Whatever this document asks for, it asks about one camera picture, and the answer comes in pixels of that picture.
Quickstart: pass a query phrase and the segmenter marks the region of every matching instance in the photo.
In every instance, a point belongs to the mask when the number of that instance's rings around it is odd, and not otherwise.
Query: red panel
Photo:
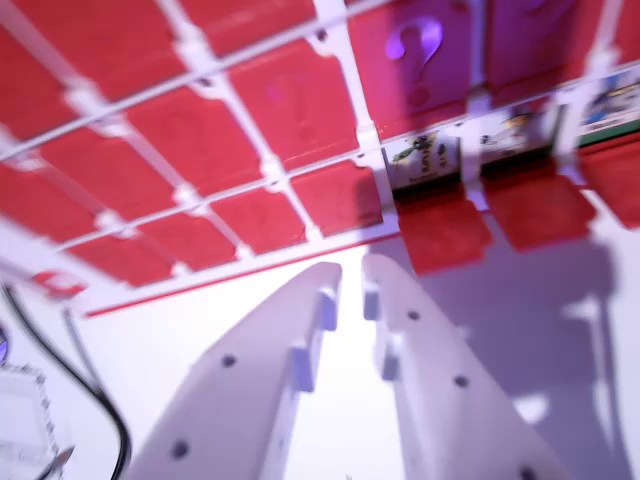
[[[58,81],[0,28],[0,123],[20,140],[27,140],[73,119]]]
[[[255,253],[305,241],[304,225],[281,193],[252,190],[211,206]]]
[[[380,197],[368,168],[341,162],[291,181],[324,235],[382,222]]]
[[[438,20],[443,32],[440,47],[426,64],[417,26],[425,17]],[[462,2],[392,2],[351,18],[348,25],[369,113],[382,138],[464,113],[471,14]],[[398,60],[385,53],[392,35],[400,35],[405,47]]]
[[[75,275],[62,270],[45,270],[36,273],[31,281],[47,289],[52,297],[73,297],[84,292],[88,285]]]
[[[484,179],[491,213],[516,250],[589,233],[596,211],[553,167]]]
[[[202,195],[261,178],[257,152],[221,100],[179,88],[134,106],[128,116]]]
[[[226,55],[316,16],[313,0],[182,0],[218,55]]]
[[[235,247],[206,218],[184,213],[137,227],[192,270],[232,262]]]
[[[120,138],[82,128],[45,143],[40,152],[127,220],[175,207],[171,185]]]
[[[622,7],[616,32],[616,46],[620,49],[618,63],[633,62],[640,59],[640,2],[638,0],[626,0]]]
[[[49,183],[37,170],[19,172],[0,164],[0,211],[57,242],[95,230],[92,213]]]
[[[135,287],[171,277],[171,265],[140,237],[102,237],[71,247],[69,252]]]
[[[112,100],[182,73],[173,33],[152,1],[14,2]]]
[[[495,105],[580,77],[603,0],[491,0],[487,78]]]
[[[286,169],[358,148],[340,62],[305,40],[233,67],[230,77]]]
[[[640,133],[580,149],[582,171],[627,228],[640,227]]]
[[[418,274],[482,259],[491,232],[462,188],[396,203],[398,223]]]

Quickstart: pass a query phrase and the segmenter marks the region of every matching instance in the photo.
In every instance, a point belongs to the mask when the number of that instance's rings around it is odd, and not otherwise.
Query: red tile
[[[640,133],[580,149],[589,187],[627,228],[640,227]]]
[[[260,158],[221,100],[179,88],[132,107],[129,119],[202,195],[259,180]]]
[[[173,52],[171,28],[151,1],[16,0],[14,3],[111,100],[185,71]]]
[[[184,213],[137,227],[192,270],[234,261],[235,247],[206,218]]]
[[[582,76],[602,5],[603,0],[490,0],[486,68],[494,104]]]
[[[211,206],[255,253],[305,241],[304,224],[281,193],[257,189],[225,198]]]
[[[287,170],[358,148],[340,62],[305,40],[233,67],[230,78]]]
[[[382,222],[373,172],[341,162],[293,178],[291,185],[323,235]]]
[[[73,120],[63,86],[11,35],[0,28],[0,123],[19,140],[28,140]]]
[[[121,138],[82,128],[45,143],[40,152],[127,220],[175,207],[171,185]]]
[[[462,187],[396,203],[398,224],[416,273],[481,260],[491,232]]]
[[[84,280],[62,270],[38,272],[31,277],[31,281],[46,289],[47,294],[54,298],[74,297],[89,286]]]
[[[491,213],[519,251],[583,237],[596,211],[552,166],[483,179]]]
[[[626,0],[618,19],[615,44],[620,50],[618,63],[628,63],[640,59],[640,2]]]
[[[430,55],[421,42],[426,22],[442,26]],[[390,2],[349,19],[349,34],[367,99],[381,138],[423,128],[465,112],[470,88],[471,12],[462,2]],[[397,40],[403,55],[387,56]]]
[[[218,55],[226,55],[316,16],[312,0],[182,0],[181,3]]]
[[[107,236],[76,245],[68,251],[135,287],[171,277],[171,265],[140,237],[121,239]]]
[[[0,212],[56,242],[94,231],[93,214],[41,173],[19,172],[0,164]]]

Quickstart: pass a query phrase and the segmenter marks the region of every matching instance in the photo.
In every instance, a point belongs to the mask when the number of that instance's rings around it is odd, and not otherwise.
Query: white grid frame
[[[348,18],[389,3],[390,1],[391,0],[362,0],[347,7],[343,0],[314,0],[317,13],[316,19],[241,49],[222,59],[218,59],[204,40],[204,35],[200,29],[189,21],[179,0],[156,0],[157,6],[164,13],[177,38],[174,49],[189,68],[189,71],[171,80],[131,95],[121,101],[112,103],[107,102],[90,81],[76,72],[64,57],[48,43],[10,1],[6,1],[2,7],[3,16],[0,19],[0,24],[4,25],[37,60],[66,86],[67,91],[65,97],[67,103],[79,113],[80,117],[21,143],[16,142],[8,135],[4,135],[4,138],[0,135],[0,161],[7,161],[9,159],[30,160],[31,165],[35,165],[36,168],[42,168],[44,165],[44,168],[51,169],[50,173],[53,173],[55,177],[60,179],[60,182],[65,184],[64,191],[71,194],[77,200],[80,200],[85,207],[96,214],[96,226],[98,227],[96,232],[74,238],[61,244],[53,244],[46,238],[33,238],[33,235],[13,225],[12,222],[4,222],[5,225],[0,225],[0,230],[3,232],[6,231],[8,237],[11,237],[7,242],[7,246],[17,244],[17,239],[21,239],[21,251],[16,252],[18,263],[25,266],[27,270],[35,269],[34,272],[42,270],[43,267],[64,268],[66,271],[76,274],[80,278],[89,280],[94,290],[103,289],[104,295],[80,294],[80,309],[87,311],[108,305],[135,302],[145,297],[163,295],[173,290],[189,288],[193,285],[216,281],[244,272],[251,272],[296,258],[341,248],[349,244],[366,242],[377,237],[396,234],[398,232],[397,216],[393,206],[391,188],[387,178],[381,147],[398,138],[414,136],[421,132],[407,132],[401,136],[383,142],[380,141],[376,127],[367,110],[366,99],[346,27]],[[472,199],[480,209],[484,209],[486,208],[486,202],[484,202],[482,189],[479,186],[478,153],[480,149],[480,136],[476,133],[479,122],[482,121],[482,116],[490,111],[490,101],[488,93],[474,87],[479,86],[485,78],[483,70],[483,56],[485,51],[483,39],[485,38],[484,29],[487,0],[466,1],[470,5],[473,15],[472,65],[469,87],[471,92],[476,93],[470,95],[468,98],[469,108],[467,114],[458,118],[449,119],[440,124],[431,125],[424,131],[446,128],[453,135],[461,138],[462,180],[466,186],[469,198]],[[554,92],[548,92],[517,102],[522,103],[551,94],[555,101],[570,106],[570,113],[565,116],[560,132],[560,140],[556,142],[554,154],[559,161],[559,166],[561,167],[560,172],[572,179],[579,177],[575,175],[574,172],[576,160],[573,152],[578,141],[577,130],[582,119],[583,111],[592,97],[592,91],[595,88],[596,82],[594,80],[613,73],[616,51],[612,42],[622,2],[623,0],[606,0],[596,39],[592,51],[588,56],[589,60],[585,68],[585,75],[582,78],[560,85]],[[317,40],[315,35],[317,31],[322,29],[327,32],[327,38],[324,42]],[[236,94],[230,82],[228,82],[225,72],[230,67],[245,60],[300,38],[305,38],[317,54],[334,55],[339,60],[357,120],[356,134],[359,148],[355,151],[345,152],[344,154],[286,172],[279,158],[273,153],[268,142],[256,126],[250,112],[244,106],[242,99]],[[616,70],[627,67],[628,66],[618,67]],[[211,79],[214,87],[202,86],[198,82],[198,80],[202,78]],[[217,192],[206,197],[200,197],[195,193],[195,189],[180,176],[153,145],[120,115],[120,112],[123,112],[133,105],[185,85],[190,86],[196,93],[203,97],[218,98],[226,103],[260,155],[260,171],[263,175],[261,180]],[[154,170],[174,187],[174,200],[177,205],[130,222],[124,222],[115,212],[107,209],[89,192],[75,184],[72,180],[63,178],[65,177],[64,174],[48,165],[46,160],[37,155],[36,149],[39,145],[85,126],[94,129],[101,135],[118,136],[128,142]],[[291,187],[290,180],[299,175],[349,160],[353,161],[357,166],[368,167],[373,171],[383,207],[383,223],[374,227],[344,232],[323,238],[320,229],[314,224],[311,216]],[[271,192],[280,192],[287,197],[305,225],[307,243],[256,256],[240,236],[215,214],[216,201],[259,188],[265,188]],[[209,209],[209,204],[213,205],[213,209]],[[107,235],[133,235],[135,234],[135,228],[137,226],[179,212],[186,212],[208,218],[236,247],[237,261],[194,273],[190,272],[186,266],[174,258],[173,260],[176,266],[174,269],[174,278],[153,285],[132,289],[123,283],[118,283],[113,286],[113,279],[97,271],[94,267],[88,266],[84,264],[84,262],[78,261],[65,253],[65,250],[68,248]],[[163,251],[163,248],[155,243],[154,249],[158,250],[168,259],[173,257],[172,254]]]

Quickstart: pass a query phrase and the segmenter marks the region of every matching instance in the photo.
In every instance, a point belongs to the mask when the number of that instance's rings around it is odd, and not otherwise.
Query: black cable
[[[104,410],[109,414],[113,423],[115,424],[118,435],[120,437],[120,450],[118,452],[118,460],[113,469],[113,474],[111,475],[111,480],[117,480],[120,478],[120,475],[124,471],[124,469],[129,465],[129,461],[131,460],[131,437],[129,436],[129,432],[127,431],[127,427],[124,424],[124,421],[118,414],[113,403],[109,399],[108,395],[99,387],[92,387],[89,385],[75,370],[69,365],[58,353],[56,353],[55,349],[42,337],[40,332],[38,332],[37,328],[33,325],[28,315],[25,313],[24,309],[20,305],[20,302],[16,298],[16,295],[13,291],[13,288],[9,285],[4,284],[2,286],[3,292],[11,309],[13,310],[18,323],[20,323],[29,334],[33,337],[33,339],[42,347],[44,351],[46,351],[51,358],[53,358],[62,369],[67,372],[80,386],[91,395]]]

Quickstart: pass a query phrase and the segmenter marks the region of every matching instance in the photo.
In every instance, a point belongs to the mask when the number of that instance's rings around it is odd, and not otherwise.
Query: white plastic part
[[[185,275],[189,275],[191,273],[191,269],[187,266],[186,263],[176,262],[171,266],[171,275],[174,277],[183,277]]]
[[[407,480],[571,478],[414,278],[382,255],[365,255],[362,270]]]
[[[323,331],[337,327],[341,267],[318,263],[205,352],[126,480],[281,479],[300,392],[313,392]]]

